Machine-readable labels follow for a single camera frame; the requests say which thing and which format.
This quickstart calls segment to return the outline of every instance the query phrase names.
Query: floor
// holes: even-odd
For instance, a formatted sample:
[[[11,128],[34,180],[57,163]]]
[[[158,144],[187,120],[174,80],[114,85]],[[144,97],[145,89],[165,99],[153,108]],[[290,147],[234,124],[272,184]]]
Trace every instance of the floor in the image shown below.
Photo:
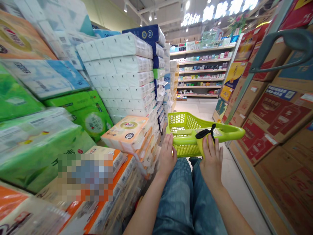
[[[213,121],[212,115],[217,104],[214,98],[191,98],[177,101],[175,111],[190,112],[192,115],[207,121]],[[238,209],[257,235],[271,234],[261,212],[259,211],[234,159],[224,143],[222,163],[222,182],[228,190]]]

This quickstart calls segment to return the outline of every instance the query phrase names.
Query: wall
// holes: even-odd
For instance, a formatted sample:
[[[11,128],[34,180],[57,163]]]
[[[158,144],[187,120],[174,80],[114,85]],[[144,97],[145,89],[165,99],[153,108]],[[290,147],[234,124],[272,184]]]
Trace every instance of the wall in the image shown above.
[[[128,8],[128,13],[124,12],[124,1],[115,0],[82,0],[87,8],[90,20],[103,27],[122,31],[124,29],[140,27],[139,17]]]

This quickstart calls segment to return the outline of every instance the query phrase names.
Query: store sign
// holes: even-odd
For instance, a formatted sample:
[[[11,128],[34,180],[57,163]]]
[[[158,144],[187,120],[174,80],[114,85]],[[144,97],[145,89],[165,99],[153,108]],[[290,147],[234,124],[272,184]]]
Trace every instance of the store sign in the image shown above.
[[[216,7],[215,15],[214,15],[214,9],[215,6],[206,6],[203,10],[202,15],[202,22],[210,21],[213,18],[219,19],[221,17],[224,17],[226,15],[233,15],[238,14],[240,11],[244,12],[245,10],[249,9],[252,10],[256,7],[258,0],[245,0],[244,5],[242,6],[243,0],[232,0],[230,3],[230,6],[228,5],[228,2],[222,2],[219,3]],[[194,16],[190,13],[186,13],[184,16],[183,22],[180,24],[181,27],[196,24],[200,20],[200,15],[195,14]]]

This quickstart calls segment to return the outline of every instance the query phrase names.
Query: leg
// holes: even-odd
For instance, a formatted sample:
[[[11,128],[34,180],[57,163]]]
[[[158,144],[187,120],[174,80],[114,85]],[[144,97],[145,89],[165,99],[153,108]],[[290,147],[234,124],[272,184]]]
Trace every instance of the leg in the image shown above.
[[[194,185],[194,200],[192,217],[195,234],[227,234],[215,200],[202,177],[199,167],[201,159],[190,158],[189,160],[193,166],[192,181]]]
[[[153,234],[193,234],[192,202],[190,166],[187,159],[179,158],[163,190]]]

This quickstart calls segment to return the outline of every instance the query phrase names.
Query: green tissue package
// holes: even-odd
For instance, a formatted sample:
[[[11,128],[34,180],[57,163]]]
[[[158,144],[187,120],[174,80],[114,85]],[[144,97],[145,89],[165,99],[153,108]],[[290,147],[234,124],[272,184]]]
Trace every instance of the green tissue package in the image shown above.
[[[83,91],[45,101],[48,107],[63,107],[97,142],[113,126],[111,118],[96,90]]]
[[[36,113],[44,105],[21,86],[0,64],[0,122]]]
[[[36,194],[58,176],[58,158],[94,146],[71,119],[64,108],[49,108],[0,123],[0,179]]]

